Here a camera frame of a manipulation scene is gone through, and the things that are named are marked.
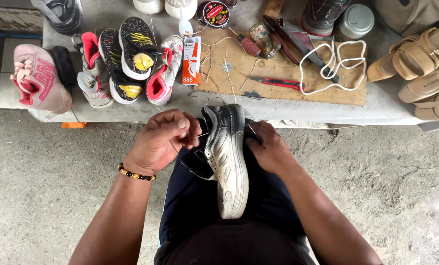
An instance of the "concrete floor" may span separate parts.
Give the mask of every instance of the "concrete floor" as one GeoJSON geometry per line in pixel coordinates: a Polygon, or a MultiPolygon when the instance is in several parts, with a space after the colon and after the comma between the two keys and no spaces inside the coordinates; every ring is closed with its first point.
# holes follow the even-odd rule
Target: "concrete floor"
{"type": "MultiPolygon", "coordinates": [[[[2,46],[0,39],[0,65],[2,46]]],[[[0,265],[67,264],[139,129],[61,129],[25,110],[0,109],[0,265]]],[[[439,265],[439,131],[280,133],[386,264],[439,265]]],[[[139,264],[152,264],[172,168],[153,183],[139,264]]]]}

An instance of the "pink logo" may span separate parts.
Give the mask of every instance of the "pink logo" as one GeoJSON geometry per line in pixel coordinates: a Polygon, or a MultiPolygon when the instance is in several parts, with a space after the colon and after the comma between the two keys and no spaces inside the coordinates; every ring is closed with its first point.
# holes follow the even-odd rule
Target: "pink logo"
{"type": "Polygon", "coordinates": [[[43,101],[51,90],[54,83],[54,65],[38,58],[38,65],[36,66],[35,79],[43,85],[43,92],[39,99],[43,101]]]}

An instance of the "orange and white box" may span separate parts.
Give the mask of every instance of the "orange and white box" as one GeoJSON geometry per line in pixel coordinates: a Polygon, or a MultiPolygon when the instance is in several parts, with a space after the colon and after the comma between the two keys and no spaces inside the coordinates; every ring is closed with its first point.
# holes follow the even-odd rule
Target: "orange and white box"
{"type": "Polygon", "coordinates": [[[182,84],[184,85],[198,85],[201,48],[201,37],[185,37],[184,66],[182,68],[182,84]]]}

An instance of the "red utility knife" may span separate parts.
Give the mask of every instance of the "red utility knife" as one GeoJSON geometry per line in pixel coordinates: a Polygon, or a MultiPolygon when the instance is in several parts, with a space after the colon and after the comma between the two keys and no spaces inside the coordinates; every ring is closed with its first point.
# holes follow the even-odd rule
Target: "red utility knife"
{"type": "MultiPolygon", "coordinates": [[[[259,81],[261,83],[267,84],[267,85],[275,85],[275,86],[281,86],[281,87],[288,87],[293,88],[295,90],[299,89],[299,82],[297,81],[290,81],[290,80],[283,80],[283,79],[273,79],[273,78],[267,78],[267,77],[251,77],[252,80],[259,81]]],[[[305,91],[306,84],[302,84],[303,91],[305,91]]]]}

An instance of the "screwdriver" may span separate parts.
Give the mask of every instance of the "screwdriver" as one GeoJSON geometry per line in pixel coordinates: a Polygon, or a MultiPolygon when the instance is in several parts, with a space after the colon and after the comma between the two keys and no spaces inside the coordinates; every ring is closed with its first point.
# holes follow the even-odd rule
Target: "screwdriver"
{"type": "Polygon", "coordinates": [[[258,57],[258,55],[260,54],[260,49],[252,40],[244,37],[244,35],[242,35],[242,34],[237,35],[237,39],[240,41],[241,46],[244,47],[244,49],[250,55],[252,55],[253,57],[258,57]]]}

